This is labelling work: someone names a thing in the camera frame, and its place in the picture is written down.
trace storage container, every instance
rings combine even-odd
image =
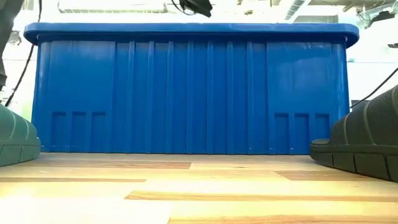
[[[349,111],[347,24],[48,24],[45,152],[307,154]]]

